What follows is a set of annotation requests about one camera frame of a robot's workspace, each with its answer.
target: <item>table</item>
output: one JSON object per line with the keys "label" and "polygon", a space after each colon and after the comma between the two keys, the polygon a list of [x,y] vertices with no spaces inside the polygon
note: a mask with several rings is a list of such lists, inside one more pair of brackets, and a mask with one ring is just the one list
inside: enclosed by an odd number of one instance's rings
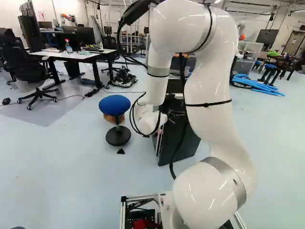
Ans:
{"label": "table", "polygon": [[100,54],[104,54],[104,55],[108,54],[107,63],[108,63],[108,71],[109,71],[109,78],[110,78],[108,84],[112,84],[112,82],[114,81],[114,79],[113,79],[113,67],[112,67],[112,59],[110,58],[109,54],[114,54],[115,52],[117,52],[117,50],[115,50],[115,49],[103,49],[103,50],[98,49],[98,50],[92,50],[92,51],[89,51],[89,52],[100,53]]}
{"label": "table", "polygon": [[[96,60],[97,58],[101,57],[102,55],[107,55],[109,53],[116,52],[116,50],[104,50],[103,52],[94,52],[90,55],[80,55],[77,52],[73,53],[66,53],[66,52],[47,52],[47,51],[41,51],[41,52],[32,52],[30,55],[36,55],[36,56],[49,56],[51,58],[48,59],[48,63],[50,66],[51,73],[54,78],[54,83],[44,87],[43,89],[49,89],[51,87],[54,87],[56,85],[59,85],[66,80],[60,80],[54,65],[54,61],[56,60],[61,60],[61,61],[78,61],[78,62],[83,62],[83,63],[91,63],[92,68],[93,68],[93,75],[94,75],[94,80],[95,80],[95,85],[98,89],[102,87],[102,82],[100,80],[99,76],[99,71],[97,68]],[[108,61],[108,64],[111,65],[109,66],[109,69],[112,69],[112,63]]]}
{"label": "table", "polygon": [[264,63],[261,65],[258,73],[261,73],[261,71],[262,71],[262,69],[263,69],[263,67],[266,63],[273,64],[273,65],[277,66],[278,69],[282,70],[282,73],[280,75],[280,79],[282,79],[284,77],[286,72],[290,72],[289,76],[287,78],[287,80],[289,81],[291,75],[295,71],[295,62],[296,62],[297,59],[298,58],[296,58],[294,56],[292,56],[288,59],[283,58],[282,56],[267,56],[267,59],[262,60]]}

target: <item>office chair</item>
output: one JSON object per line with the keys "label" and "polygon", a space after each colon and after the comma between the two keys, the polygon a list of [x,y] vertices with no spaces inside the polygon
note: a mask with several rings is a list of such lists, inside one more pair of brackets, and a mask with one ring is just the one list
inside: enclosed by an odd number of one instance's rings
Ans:
{"label": "office chair", "polygon": [[[105,49],[117,49],[116,39],[115,37],[111,37],[109,34],[107,34],[107,37],[103,37],[103,47]],[[112,62],[115,60],[118,60],[120,57],[120,54],[116,52],[115,54],[107,55],[107,58],[110,58]],[[114,71],[118,72],[120,68],[112,68]],[[104,73],[104,71],[108,71],[109,68],[101,69],[101,72]]]}
{"label": "office chair", "polygon": [[[57,102],[57,97],[49,95],[48,93],[57,92],[59,89],[53,90],[40,90],[39,87],[43,85],[44,81],[50,76],[47,73],[47,69],[35,60],[29,57],[28,53],[25,51],[20,38],[0,38],[0,51],[7,62],[6,71],[12,73],[16,78],[16,81],[11,83],[12,88],[18,89],[21,92],[30,92],[34,89],[34,93],[31,93],[25,97],[18,98],[17,103],[21,104],[22,99],[32,98],[27,109],[32,110],[33,103],[37,101],[38,98],[47,97],[53,99]],[[43,57],[42,60],[46,61],[48,57]]]}

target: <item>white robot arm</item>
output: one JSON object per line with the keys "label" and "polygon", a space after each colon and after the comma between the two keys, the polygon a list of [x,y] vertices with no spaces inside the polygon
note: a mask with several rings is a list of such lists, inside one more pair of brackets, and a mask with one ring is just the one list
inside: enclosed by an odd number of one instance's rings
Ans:
{"label": "white robot arm", "polygon": [[77,26],[77,22],[76,22],[75,16],[71,15],[71,14],[66,15],[64,13],[61,13],[61,26],[63,26],[66,23],[65,19],[68,20],[68,21],[71,21],[72,23],[75,24],[75,26]]}
{"label": "white robot arm", "polygon": [[[189,0],[166,0],[150,20],[151,45],[147,94],[135,104],[137,127],[148,135],[164,102],[175,52],[193,52],[196,66],[186,81],[184,98],[193,131],[208,141],[210,156],[182,172],[173,199],[190,229],[217,229],[256,188],[256,172],[240,139],[232,114],[229,76],[238,42],[236,24],[225,11]],[[167,121],[161,114],[160,126]]]}

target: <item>black stool base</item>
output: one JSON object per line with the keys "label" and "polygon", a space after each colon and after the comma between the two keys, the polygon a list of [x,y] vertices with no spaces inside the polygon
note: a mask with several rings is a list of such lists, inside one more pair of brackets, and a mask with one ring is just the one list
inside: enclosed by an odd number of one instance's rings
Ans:
{"label": "black stool base", "polygon": [[119,131],[114,127],[107,132],[106,141],[112,146],[122,146],[128,142],[131,136],[130,130],[121,125]]}

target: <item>light gray floor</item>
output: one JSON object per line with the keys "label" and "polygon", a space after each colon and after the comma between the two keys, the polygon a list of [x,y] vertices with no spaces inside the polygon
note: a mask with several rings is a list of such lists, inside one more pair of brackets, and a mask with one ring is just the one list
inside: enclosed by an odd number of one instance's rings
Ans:
{"label": "light gray floor", "polygon": [[[61,62],[56,66],[65,72]],[[81,64],[81,69],[93,79],[89,64]],[[145,90],[144,68],[130,69],[138,83],[111,91]],[[0,73],[1,99],[10,97],[14,102],[24,96],[10,90],[4,77]],[[101,78],[107,82],[106,74]],[[237,128],[258,169],[257,191],[240,210],[249,229],[305,225],[305,76],[294,73],[289,82],[284,79],[276,85],[286,97],[231,88]],[[89,90],[75,80],[62,89],[61,96]],[[57,104],[39,102],[33,111],[19,104],[0,107],[1,229],[118,229],[122,195],[171,189],[168,166],[157,166],[150,139],[132,131],[124,146],[126,155],[117,155],[118,148],[106,143],[105,135],[113,125],[103,119],[98,102],[108,95],[101,91],[83,101],[75,96]],[[140,94],[123,95],[134,101]],[[131,129],[128,116],[124,125]],[[202,141],[196,156],[175,163],[176,174],[207,155],[208,146]]]}

